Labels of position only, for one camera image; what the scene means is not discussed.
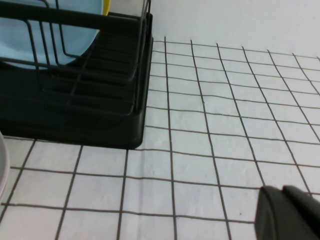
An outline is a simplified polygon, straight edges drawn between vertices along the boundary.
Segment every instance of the black object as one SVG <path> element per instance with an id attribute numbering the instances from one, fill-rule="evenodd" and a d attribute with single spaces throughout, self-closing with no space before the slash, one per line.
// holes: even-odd
<path id="1" fill-rule="evenodd" d="M 258 240 L 320 240 L 320 202 L 294 186 L 262 187 L 254 226 Z"/>
<path id="2" fill-rule="evenodd" d="M 0 53 L 0 131 L 73 144 L 138 147 L 143 138 L 153 45 L 150 5 L 150 0 L 143 1 L 141 17 L 102 16 L 0 0 L 0 17 L 27 24 L 39 21 L 42 33 L 42 22 L 59 24 L 61 39 L 52 37 L 53 45 L 55 41 L 64 45 L 61 25 L 100 30 L 87 52 L 71 55 L 76 60 L 67 65 L 58 61 L 52 65 L 48 57 L 46 64 L 38 63 L 32 35 L 35 61 L 4 58 Z M 45 41 L 44 49 L 48 56 Z"/>

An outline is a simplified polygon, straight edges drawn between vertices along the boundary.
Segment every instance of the tile grout line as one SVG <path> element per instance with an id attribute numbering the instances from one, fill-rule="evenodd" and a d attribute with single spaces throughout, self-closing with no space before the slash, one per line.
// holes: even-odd
<path id="1" fill-rule="evenodd" d="M 31 145 L 31 147 L 30 147 L 27 155 L 25 156 L 25 159 L 24 159 L 24 161 L 23 161 L 23 164 L 22 164 L 22 166 L 21 166 L 21 169 L 20 169 L 20 171 L 19 171 L 19 174 L 18 174 L 18 176 L 16 177 L 16 180 L 15 180 L 15 182 L 14 182 L 14 185 L 13 185 L 13 187 L 12 187 L 12 190 L 11 190 L 11 192 L 10 192 L 10 195 L 9 195 L 7 201 L 6 201 L 6 204 L 9 204 L 9 203 L 10 203 L 11 198 L 12 198 L 13 195 L 14 195 L 14 192 L 15 192 L 15 190 L 16 190 L 16 187 L 17 187 L 17 185 L 18 185 L 18 182 L 19 182 L 19 180 L 20 180 L 20 177 L 21 177 L 21 175 L 22 175 L 22 172 L 23 172 L 23 170 L 24 170 L 24 167 L 25 167 L 25 165 L 26 165 L 26 163 L 27 163 L 27 160 L 28 160 L 28 158 L 29 158 L 29 156 L 30 156 L 30 153 L 31 153 L 32 149 L 34 148 L 34 146 L 35 146 L 35 144 L 36 144 L 36 141 L 37 141 L 37 139 L 34 139 L 34 140 L 33 140 L 32 145 Z M 4 218 L 4 215 L 5 215 L 6 211 L 7 211 L 7 208 L 8 208 L 8 205 L 4 206 L 4 209 L 2 210 L 2 213 L 1 213 L 1 215 L 0 215 L 0 224 L 1 224 L 2 220 L 3 220 L 3 218 Z"/>
<path id="2" fill-rule="evenodd" d="M 153 62 L 153 64 L 162 64 L 164 65 L 165 63 L 163 62 Z M 168 64 L 169 66 L 178 66 L 178 67 L 186 67 L 186 68 L 193 68 L 192 66 L 185 66 L 185 65 L 176 65 L 176 64 Z M 223 70 L 220 69 L 213 69 L 213 68 L 203 68 L 203 67 L 199 67 L 199 69 L 204 69 L 204 70 L 211 70 L 211 71 L 218 71 L 218 72 L 224 72 Z M 234 74 L 245 74 L 245 75 L 252 75 L 252 73 L 249 72 L 241 72 L 241 71 L 230 71 L 230 70 L 226 70 L 227 73 L 234 73 Z M 264 77 L 271 77 L 271 78 L 278 78 L 280 79 L 279 76 L 274 76 L 274 75 L 266 75 L 266 74 L 255 74 L 256 76 L 264 76 Z M 150 76 L 153 77 L 159 77 L 159 78 L 165 78 L 166 76 L 160 76 L 160 75 L 154 75 L 154 74 L 150 74 Z M 172 77 L 169 76 L 169 78 L 171 79 L 183 79 L 183 78 L 179 78 L 179 77 Z M 285 77 L 285 79 L 290 79 L 290 80 L 300 80 L 300 81 L 308 81 L 307 79 L 302 79 L 302 78 L 295 78 L 295 77 Z"/>
<path id="3" fill-rule="evenodd" d="M 159 50 L 152 50 L 153 53 L 159 53 L 159 54 L 164 54 L 163 51 L 159 51 Z M 186 54 L 181 54 L 181 53 L 173 53 L 173 52 L 167 52 L 166 54 L 168 55 L 177 55 L 177 56 L 182 56 L 182 57 L 192 57 L 192 55 L 186 55 Z M 219 58 L 215 58 L 215 57 L 209 57 L 209 56 L 194 56 L 195 58 L 198 59 L 212 59 L 212 60 L 219 60 Z M 241 61 L 241 60 L 234 60 L 234 59 L 222 59 L 222 61 L 228 61 L 228 62 L 236 62 L 236 63 L 247 63 L 246 61 Z M 250 61 L 250 64 L 257 64 L 257 65 L 265 65 L 265 66 L 273 66 L 272 63 L 263 63 L 263 62 L 255 62 L 255 61 Z M 289 68 L 289 69 L 300 69 L 297 66 L 286 66 L 286 65 L 276 65 L 277 67 L 283 67 L 283 68 Z M 311 70 L 311 71 L 318 71 L 320 72 L 320 69 L 313 69 L 313 68 L 302 68 L 304 70 Z"/>
<path id="4" fill-rule="evenodd" d="M 275 91 L 282 91 L 282 92 L 290 92 L 290 91 L 284 91 L 284 90 L 277 90 L 277 89 L 271 89 L 271 90 L 275 90 Z M 163 90 L 155 90 L 155 89 L 149 89 L 149 91 L 153 91 L 153 92 L 160 92 L 160 93 L 166 93 L 166 91 Z M 184 92 L 175 92 L 175 91 L 170 91 L 170 94 L 180 94 L 180 95 L 186 95 L 186 96 L 196 96 L 196 97 L 200 97 L 199 94 L 194 94 L 194 93 L 184 93 Z M 301 93 L 301 94 L 309 94 L 309 95 L 317 95 L 317 93 L 307 93 L 307 92 L 297 92 L 297 91 L 293 91 L 293 93 Z M 236 101 L 242 101 L 242 102 L 252 102 L 252 103 L 258 103 L 258 104 L 265 104 L 265 102 L 263 101 L 254 101 L 254 100 L 246 100 L 246 99 L 236 99 L 236 98 L 231 98 L 231 97 L 227 97 L 227 96 L 219 96 L 219 95 L 210 95 L 210 94 L 203 94 L 203 97 L 215 97 L 215 98 L 221 98 L 221 99 L 229 99 L 229 100 L 233 100 L 235 99 Z"/>
<path id="5" fill-rule="evenodd" d="M 155 107 L 155 106 L 147 106 L 149 109 L 158 109 L 158 110 L 167 110 L 166 108 L 161 107 Z M 201 113 L 203 114 L 203 111 L 196 111 L 196 110 L 180 110 L 180 109 L 170 109 L 171 111 L 177 111 L 177 112 L 190 112 L 190 113 Z M 206 114 L 209 115 L 215 115 L 215 116 L 224 116 L 224 117 L 232 117 L 232 118 L 239 118 L 239 116 L 236 115 L 229 115 L 229 114 L 223 114 L 223 113 L 211 113 L 207 112 Z M 274 121 L 271 118 L 260 118 L 260 117 L 253 117 L 253 116 L 242 116 L 243 119 L 256 119 L 256 120 L 266 120 L 266 121 Z M 301 125 L 308 125 L 306 122 L 298 122 L 298 121 L 286 121 L 286 120 L 277 120 L 280 123 L 292 123 L 292 124 L 301 124 Z"/>
<path id="6" fill-rule="evenodd" d="M 165 93 L 164 91 L 162 90 L 153 90 L 153 89 L 150 89 L 150 91 L 154 91 L 154 92 L 163 92 Z M 197 96 L 195 94 L 189 94 L 189 93 L 181 93 L 181 92 L 170 92 L 172 94 L 180 94 L 180 95 L 189 95 L 189 96 Z M 225 96 L 218 96 L 218 95 L 204 95 L 205 97 L 214 97 L 214 98 L 221 98 L 221 99 L 228 99 L 228 100 L 233 100 L 234 98 L 230 98 L 230 97 L 225 97 Z M 265 104 L 266 102 L 263 102 L 263 101 L 254 101 L 254 100 L 245 100 L 245 99 L 236 99 L 236 101 L 241 101 L 241 102 L 250 102 L 250 103 L 257 103 L 257 104 Z M 291 104 L 283 104 L 283 103 L 275 103 L 275 102 L 269 102 L 269 104 L 272 104 L 272 105 L 279 105 L 279 106 L 288 106 L 288 107 L 299 107 L 297 105 L 291 105 Z M 320 109 L 320 107 L 313 107 L 313 106 L 300 106 L 301 108 L 305 108 L 305 109 Z"/>
<path id="7" fill-rule="evenodd" d="M 67 210 L 67 206 L 68 206 L 68 202 L 69 202 L 69 197 L 70 197 L 71 190 L 72 190 L 75 178 L 76 178 L 76 172 L 77 172 L 77 169 L 78 169 L 78 165 L 79 165 L 79 161 L 80 161 L 80 158 L 81 158 L 81 153 L 82 153 L 83 147 L 84 146 L 81 145 L 81 147 L 79 149 L 79 153 L 78 153 L 78 157 L 76 159 L 76 163 L 75 163 L 75 166 L 74 166 L 74 169 L 73 169 L 73 173 L 72 173 L 72 178 L 71 178 L 71 181 L 70 181 L 69 189 L 68 189 L 68 192 L 67 192 L 67 195 L 66 195 L 66 198 L 65 198 L 65 202 L 64 202 L 64 206 L 63 206 L 63 209 L 62 209 L 61 218 L 60 218 L 60 221 L 59 221 L 58 228 L 56 230 L 56 234 L 55 234 L 55 238 L 54 238 L 55 240 L 59 239 L 61 227 L 62 227 L 64 218 L 65 218 L 65 214 L 66 214 L 66 210 Z"/>
<path id="8" fill-rule="evenodd" d="M 52 210 L 63 210 L 63 207 L 59 206 L 45 206 L 45 205 L 35 205 L 35 204 L 12 204 L 12 203 L 2 203 L 1 206 L 10 206 L 10 207 L 26 207 L 26 208 L 38 208 L 38 209 L 52 209 Z M 106 210 L 106 209 L 93 209 L 93 208 L 74 208 L 67 207 L 67 211 L 79 211 L 79 212 L 94 212 L 94 213 L 120 213 L 119 210 Z M 172 218 L 172 214 L 159 214 L 159 213 L 146 213 L 146 212 L 135 212 L 135 211 L 122 211 L 124 214 L 132 214 L 137 216 L 149 216 L 149 217 L 170 217 Z M 220 218 L 210 218 L 210 217 L 201 217 L 201 216 L 191 216 L 191 215 L 176 215 L 178 218 L 186 218 L 186 219 L 198 219 L 198 220 L 207 220 L 207 221 L 215 221 L 215 222 L 225 222 L 225 219 Z M 228 220 L 231 223 L 241 223 L 241 224 L 254 224 L 254 221 L 245 221 L 245 220 Z"/>
<path id="9" fill-rule="evenodd" d="M 165 59 L 165 75 L 166 75 L 166 96 L 167 96 L 167 111 L 168 111 L 168 132 L 169 132 L 169 145 L 170 145 L 170 173 L 171 173 L 171 197 L 172 197 L 172 213 L 173 213 L 173 231 L 174 240 L 178 239 L 177 233 L 177 217 L 176 217 L 176 200 L 175 200 L 175 183 L 174 183 L 174 164 L 173 164 L 173 148 L 171 136 L 171 120 L 170 120 L 170 94 L 169 94 L 169 78 L 168 78 L 168 64 L 167 64 L 167 42 L 164 37 L 164 59 Z"/>
<path id="10" fill-rule="evenodd" d="M 124 199 L 125 199 L 127 167 L 128 167 L 128 155 L 129 155 L 129 150 L 127 149 L 125 152 L 125 162 L 124 162 L 122 191 L 121 191 L 120 210 L 119 210 L 118 227 L 117 227 L 117 232 L 116 232 L 116 240 L 120 239 L 120 233 L 121 233 L 122 213 L 124 210 Z"/>
<path id="11" fill-rule="evenodd" d="M 183 78 L 178 78 L 178 77 L 168 77 L 169 79 L 176 79 L 176 80 L 183 80 L 183 81 L 189 81 L 189 82 L 197 82 L 197 80 L 191 80 L 191 79 L 183 79 Z M 228 83 L 228 82 L 223 82 L 223 81 L 199 81 L 200 83 L 208 83 L 208 84 L 226 84 L 226 85 L 231 85 L 231 86 L 237 86 L 237 87 L 243 87 L 243 88 L 251 88 L 251 89 L 258 89 L 259 87 L 257 86 L 249 86 L 249 85 L 240 85 L 240 84 L 234 84 L 234 83 Z M 274 90 L 274 91 L 281 91 L 281 92 L 289 92 L 289 90 L 286 89 L 277 89 L 277 88 L 270 88 L 270 87 L 260 87 L 261 89 L 267 89 L 267 90 Z M 149 91 L 159 91 L 159 92 L 165 92 L 163 90 L 156 90 L 156 89 L 149 89 Z M 310 94 L 310 95 L 317 95 L 317 93 L 313 92 L 305 92 L 305 91 L 291 91 L 293 93 L 298 93 L 298 94 Z M 170 92 L 170 93 L 175 93 L 175 94 L 190 94 L 190 95 L 195 95 L 197 94 L 192 94 L 192 93 L 182 93 L 182 92 Z"/>
<path id="12" fill-rule="evenodd" d="M 155 43 L 164 43 L 161 40 L 155 40 Z M 168 44 L 183 44 L 183 45 L 190 45 L 190 43 L 187 42 L 174 42 L 174 41 L 167 41 Z M 216 45 L 205 45 L 205 44 L 198 44 L 198 43 L 193 43 L 194 46 L 203 46 L 203 47 L 212 47 L 212 48 L 216 48 Z M 241 48 L 235 48 L 235 47 L 226 47 L 226 46 L 220 46 L 219 48 L 221 49 L 232 49 L 232 50 L 239 50 L 242 51 Z M 249 52 L 256 52 L 256 53 L 265 53 L 267 54 L 267 51 L 261 51 L 261 50 L 251 50 L 248 49 L 246 51 Z M 277 54 L 277 55 L 285 55 L 285 56 L 291 56 L 291 54 L 289 53 L 281 53 L 281 52 L 271 52 L 272 54 Z M 297 57 L 302 57 L 302 58 L 307 58 L 307 59 L 317 59 L 317 57 L 314 56 L 302 56 L 302 55 L 297 55 Z"/>
<path id="13" fill-rule="evenodd" d="M 168 128 L 161 127 L 161 126 L 150 126 L 146 125 L 147 128 L 153 128 L 153 129 L 163 129 L 168 130 Z M 178 131 L 178 132 L 186 132 L 186 133 L 196 133 L 196 134 L 207 134 L 206 132 L 202 131 L 192 131 L 192 130 L 184 130 L 184 129 L 171 129 L 172 131 Z M 283 140 L 280 138 L 266 138 L 266 137 L 257 137 L 257 136 L 245 136 L 245 135 L 237 135 L 237 134 L 226 134 L 226 133 L 209 133 L 210 135 L 215 136 L 227 136 L 227 137 L 239 137 L 239 138 L 249 138 L 249 139 L 259 139 L 259 140 L 269 140 L 269 141 L 280 141 L 280 142 L 289 142 L 289 143 L 298 143 L 298 144 L 309 144 L 309 145 L 320 145 L 320 143 L 316 142 L 304 142 L 304 141 L 294 141 L 294 140 Z"/>
<path id="14" fill-rule="evenodd" d="M 196 79 L 198 81 L 198 87 L 199 87 L 201 100 L 202 100 L 202 107 L 203 107 L 203 114 L 204 114 L 204 119 L 205 119 L 206 131 L 207 131 L 207 135 L 208 135 L 208 138 L 209 138 L 208 140 L 209 140 L 210 148 L 211 148 L 210 150 L 211 150 L 211 154 L 212 154 L 212 160 L 213 160 L 213 165 L 214 165 L 214 170 L 215 170 L 215 175 L 216 175 L 216 181 L 217 181 L 217 184 L 218 184 L 218 189 L 219 189 L 219 194 L 220 194 L 220 199 L 221 199 L 221 204 L 222 204 L 222 210 L 223 210 L 223 214 L 224 214 L 224 218 L 225 218 L 225 222 L 226 222 L 226 229 L 227 229 L 228 237 L 229 237 L 229 240 L 231 240 L 232 239 L 231 230 L 230 230 L 227 210 L 226 210 L 226 206 L 225 206 L 224 196 L 223 196 L 222 188 L 221 188 L 221 184 L 220 184 L 220 178 L 219 178 L 219 172 L 218 172 L 218 167 L 217 167 L 217 163 L 216 163 L 214 146 L 213 146 L 211 135 L 210 135 L 208 119 L 207 119 L 207 114 L 206 114 L 205 101 L 204 101 L 204 97 L 202 95 L 201 85 L 200 85 L 200 82 L 199 82 L 199 76 L 198 76 L 197 64 L 196 64 L 196 60 L 195 60 L 195 56 L 194 56 L 194 48 L 193 48 L 192 40 L 190 40 L 190 43 L 191 43 L 191 51 L 192 51 L 192 58 L 193 58 L 193 63 L 194 63 Z"/>
<path id="15" fill-rule="evenodd" d="M 153 50 L 153 53 L 159 53 L 159 54 L 164 54 L 163 51 L 158 51 L 158 50 Z M 186 55 L 186 54 L 181 54 L 181 53 L 173 53 L 173 52 L 167 52 L 168 55 L 175 55 L 175 56 L 182 56 L 182 57 L 192 57 L 192 55 Z M 194 56 L 196 59 L 211 59 L 211 60 L 219 60 L 219 58 L 215 58 L 215 57 L 208 57 L 208 56 Z M 246 64 L 246 61 L 241 61 L 241 60 L 234 60 L 234 59 L 222 59 L 222 61 L 226 61 L 226 62 L 235 62 L 235 63 L 244 63 Z M 163 62 L 151 62 L 152 64 L 164 64 Z M 263 62 L 254 62 L 254 61 L 250 61 L 250 64 L 256 64 L 256 65 L 264 65 L 264 66 L 273 66 L 272 63 L 263 63 Z M 179 64 L 175 64 L 175 63 L 168 63 L 169 65 L 176 65 L 176 66 L 182 66 L 182 67 L 190 67 L 193 68 L 193 66 L 190 65 L 179 65 Z M 277 67 L 281 67 L 281 68 L 288 68 L 288 69 L 300 69 L 300 67 L 297 66 L 286 66 L 286 65 L 276 65 Z M 303 70 L 311 70 L 311 71 L 316 71 L 316 72 L 320 72 L 320 69 L 313 69 L 313 68 L 302 68 Z"/>
<path id="16" fill-rule="evenodd" d="M 245 49 L 244 49 L 244 48 L 243 48 L 243 52 L 244 52 L 245 57 L 247 58 L 246 51 L 245 51 Z M 287 85 L 286 81 L 284 80 L 284 78 L 283 78 L 283 77 L 282 77 L 282 75 L 280 74 L 280 72 L 279 72 L 279 70 L 278 70 L 277 66 L 275 65 L 275 62 L 274 62 L 274 60 L 273 60 L 273 58 L 272 58 L 272 56 L 271 56 L 271 53 L 270 53 L 270 52 L 269 52 L 269 56 L 270 56 L 270 58 L 271 58 L 271 61 L 273 62 L 273 65 L 274 65 L 274 67 L 275 67 L 276 71 L 278 72 L 279 76 L 282 78 L 283 83 L 284 83 L 284 84 L 285 84 L 285 86 L 288 88 L 288 90 L 290 90 L 289 86 Z M 261 91 L 261 93 L 262 93 L 263 97 L 265 98 L 265 95 L 264 95 L 264 92 L 262 91 L 262 89 L 261 89 L 260 91 Z M 296 102 L 297 106 L 300 108 L 300 111 L 301 111 L 301 112 L 302 112 L 302 114 L 304 115 L 305 119 L 306 119 L 306 120 L 307 120 L 307 122 L 309 123 L 309 121 L 308 121 L 308 119 L 307 119 L 307 117 L 306 117 L 305 113 L 302 111 L 301 107 L 299 106 L 299 103 L 297 102 L 297 100 L 296 100 L 295 96 L 293 95 L 293 93 L 292 93 L 291 91 L 290 91 L 290 93 L 291 93 L 291 95 L 292 95 L 293 99 L 295 100 L 295 102 Z M 282 137 L 283 137 L 283 139 L 284 139 L 284 142 L 285 142 L 285 144 L 286 144 L 286 146 L 287 146 L 287 148 L 288 148 L 288 150 L 289 150 L 289 152 L 290 152 L 291 156 L 292 156 L 292 160 L 293 160 L 293 162 L 294 162 L 294 164 L 295 164 L 295 166 L 296 166 L 296 168 L 297 168 L 297 170 L 298 170 L 299 174 L 301 175 L 302 181 L 303 181 L 303 183 L 304 183 L 304 185 L 305 185 L 305 187 L 306 187 L 306 189 L 307 189 L 308 193 L 310 193 L 310 189 L 309 189 L 309 187 L 308 187 L 308 185 L 307 185 L 307 182 L 306 182 L 306 180 L 305 180 L 305 178 L 304 178 L 304 176 L 303 176 L 303 174 L 302 174 L 302 172 L 301 172 L 300 167 L 299 167 L 299 166 L 298 166 L 298 164 L 297 164 L 296 158 L 295 158 L 295 156 L 294 156 L 294 154 L 293 154 L 293 152 L 292 152 L 292 150 L 291 150 L 291 148 L 290 148 L 290 146 L 289 146 L 288 141 L 287 141 L 287 140 L 286 140 L 286 138 L 285 138 L 285 135 L 284 135 L 284 133 L 283 133 L 282 129 L 281 129 L 281 128 L 280 128 L 280 126 L 279 126 L 279 123 L 276 121 L 276 118 L 274 117 L 274 113 L 272 112 L 272 110 L 271 110 L 271 107 L 270 107 L 270 106 L 269 106 L 269 110 L 271 111 L 271 114 L 272 114 L 272 116 L 273 116 L 273 118 L 274 118 L 274 120 L 275 120 L 275 123 L 276 123 L 276 125 L 277 125 L 277 127 L 278 127 L 278 129 L 279 129 L 279 131 L 280 131 L 280 133 L 281 133 L 281 135 L 282 135 Z"/>
<path id="17" fill-rule="evenodd" d="M 218 43 L 216 44 L 216 47 L 217 47 L 217 50 L 218 50 L 218 53 L 219 53 L 219 58 L 220 58 L 220 61 L 221 61 L 221 64 L 222 64 L 222 67 L 223 67 L 223 70 L 224 70 L 225 77 L 226 77 L 228 83 L 230 83 L 230 80 L 229 80 L 229 78 L 228 78 L 228 74 L 227 74 L 227 72 L 226 72 L 226 70 L 225 70 L 224 63 L 223 63 L 223 61 L 222 61 L 222 59 L 221 59 L 221 53 L 220 53 L 220 49 L 219 49 Z M 241 124 L 242 124 L 242 127 L 243 127 L 243 131 L 244 131 L 244 134 L 245 134 L 245 137 L 246 137 L 246 139 L 247 139 L 247 141 L 248 141 L 248 144 L 249 144 L 249 146 L 250 146 L 250 149 L 251 149 L 251 153 L 252 153 L 252 156 L 253 156 L 253 160 L 254 160 L 256 169 L 257 169 L 257 171 L 258 171 L 258 173 L 259 173 L 259 176 L 260 176 L 262 185 L 265 186 L 266 184 L 265 184 L 264 178 L 263 178 L 263 176 L 262 176 L 262 173 L 261 173 L 261 171 L 260 171 L 260 168 L 259 168 L 259 165 L 258 165 L 258 162 L 257 162 L 257 159 L 256 159 L 256 155 L 255 155 L 254 149 L 253 149 L 253 147 L 252 147 L 252 145 L 251 145 L 251 142 L 250 142 L 250 139 L 249 139 L 249 137 L 248 137 L 248 133 L 247 133 L 247 130 L 246 130 L 244 121 L 243 121 L 242 116 L 241 116 L 241 114 L 240 114 L 240 111 L 239 111 L 239 108 L 238 108 L 238 104 L 237 104 L 237 101 L 236 101 L 236 98 L 235 98 L 235 95 L 234 95 L 234 91 L 233 91 L 233 89 L 232 89 L 231 86 L 229 86 L 229 87 L 230 87 L 231 94 L 232 94 L 232 97 L 233 97 L 234 105 L 235 105 L 236 110 L 237 110 L 237 112 L 238 112 L 238 114 L 239 114 L 239 119 L 240 119 L 240 121 L 241 121 Z"/>
<path id="18" fill-rule="evenodd" d="M 314 86 L 314 84 L 310 81 L 310 79 L 309 79 L 308 76 L 306 75 L 305 71 L 301 68 L 300 63 L 298 62 L 298 59 L 297 59 L 296 55 L 294 55 L 293 53 L 292 53 L 292 55 L 294 56 L 294 59 L 296 60 L 296 63 L 298 64 L 300 70 L 302 71 L 302 73 L 304 74 L 304 76 L 306 77 L 306 79 L 310 82 L 310 84 L 312 85 L 313 89 L 316 91 L 316 94 L 317 94 L 318 96 L 320 96 L 320 93 L 318 92 L 318 90 L 316 89 L 316 87 Z M 303 113 L 306 121 L 307 121 L 308 124 L 310 125 L 310 127 L 311 127 L 313 133 L 315 134 L 316 138 L 317 138 L 318 141 L 320 142 L 320 138 L 319 138 L 318 134 L 316 133 L 314 127 L 310 124 L 309 119 L 307 118 L 307 116 L 305 115 L 305 113 L 303 112 L 303 110 L 301 109 L 301 107 L 300 107 L 300 110 L 301 110 L 301 112 Z"/>
<path id="19" fill-rule="evenodd" d="M 203 158 L 212 158 L 212 156 L 203 156 L 198 154 L 191 154 L 191 153 L 184 153 L 184 152 L 176 152 L 172 151 L 172 153 L 176 154 L 182 154 L 182 155 L 190 155 L 190 156 L 196 156 L 196 157 L 203 157 Z M 255 162 L 253 159 L 244 159 L 244 158 L 232 158 L 232 157 L 223 157 L 223 156 L 215 156 L 216 159 L 226 159 L 226 160 L 232 160 L 232 161 L 245 161 L 245 162 Z M 289 162 L 276 162 L 276 161 L 264 161 L 264 160 L 256 160 L 258 163 L 266 163 L 266 164 L 277 164 L 277 165 L 289 165 L 289 166 L 296 166 L 295 163 L 289 163 Z M 309 168 L 316 168 L 319 169 L 320 165 L 307 165 L 307 164 L 297 164 L 300 167 L 309 167 Z M 29 167 L 16 167 L 11 166 L 10 169 L 16 169 L 16 170 L 27 170 L 27 171 L 35 171 L 35 172 L 44 172 L 44 173 L 56 173 L 56 174 L 73 174 L 69 171 L 56 171 L 56 170 L 47 170 L 47 169 L 40 169 L 40 168 L 29 168 Z M 112 175 L 112 174 L 95 174 L 95 173 L 84 173 L 84 172 L 76 172 L 75 175 L 80 176 L 91 176 L 91 177 L 105 177 L 105 178 L 128 178 L 128 179 L 135 179 L 135 180 L 159 180 L 159 181 L 167 181 L 167 182 L 174 182 L 174 183 L 189 183 L 189 184 L 196 184 L 196 185 L 208 185 L 208 186 L 218 186 L 217 184 L 213 183 L 205 183 L 205 182 L 191 182 L 191 181 L 181 181 L 181 180 L 170 180 L 167 178 L 161 178 L 161 177 L 147 177 L 147 176 L 129 176 L 129 175 Z M 235 185 L 222 185 L 223 187 L 230 187 L 230 188 L 242 188 L 242 186 L 235 186 Z"/>

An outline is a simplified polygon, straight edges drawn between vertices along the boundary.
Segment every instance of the dish rack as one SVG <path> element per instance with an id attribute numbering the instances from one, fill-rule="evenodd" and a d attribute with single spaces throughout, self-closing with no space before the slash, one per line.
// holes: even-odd
<path id="1" fill-rule="evenodd" d="M 21 20 L 27 26 L 29 21 L 58 24 L 61 39 L 51 37 L 52 43 L 61 41 L 63 53 L 75 58 L 66 65 L 57 60 L 56 65 L 37 62 L 30 27 L 34 61 L 5 58 L 0 53 L 0 131 L 72 144 L 138 147 L 143 139 L 153 46 L 151 0 L 143 0 L 139 17 L 62 10 L 58 0 L 57 9 L 48 6 L 0 0 L 0 18 Z M 62 25 L 99 33 L 83 55 L 70 55 L 64 49 Z M 43 45 L 47 56 L 45 40 Z"/>

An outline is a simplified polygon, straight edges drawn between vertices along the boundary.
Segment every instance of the white wall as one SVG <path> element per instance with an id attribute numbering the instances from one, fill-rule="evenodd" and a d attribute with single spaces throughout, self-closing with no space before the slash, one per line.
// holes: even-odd
<path id="1" fill-rule="evenodd" d="M 141 0 L 112 0 L 118 12 Z M 320 0 L 152 0 L 157 39 L 320 57 Z"/>

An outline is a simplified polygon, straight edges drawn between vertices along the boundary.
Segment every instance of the yellow plate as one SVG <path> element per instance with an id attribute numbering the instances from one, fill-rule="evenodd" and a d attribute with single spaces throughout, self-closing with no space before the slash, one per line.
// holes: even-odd
<path id="1" fill-rule="evenodd" d="M 103 12 L 102 15 L 107 16 L 110 10 L 111 0 L 103 0 Z"/>

